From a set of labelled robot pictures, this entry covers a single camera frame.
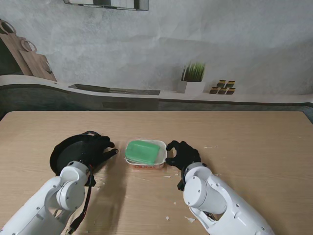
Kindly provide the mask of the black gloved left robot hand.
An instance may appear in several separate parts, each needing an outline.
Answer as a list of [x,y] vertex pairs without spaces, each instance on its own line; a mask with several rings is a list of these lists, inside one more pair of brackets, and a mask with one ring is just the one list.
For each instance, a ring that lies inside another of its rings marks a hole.
[[105,161],[118,153],[115,144],[107,136],[97,137],[85,143],[82,149],[81,162],[97,169]]

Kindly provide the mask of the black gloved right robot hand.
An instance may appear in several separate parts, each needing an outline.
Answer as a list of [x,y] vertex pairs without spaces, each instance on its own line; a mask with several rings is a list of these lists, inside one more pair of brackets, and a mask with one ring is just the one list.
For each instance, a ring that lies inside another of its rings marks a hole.
[[187,168],[192,163],[201,162],[200,154],[198,150],[191,147],[185,141],[178,142],[176,140],[171,141],[166,150],[176,150],[176,155],[171,158],[166,158],[165,162],[170,166],[175,166],[179,170]]

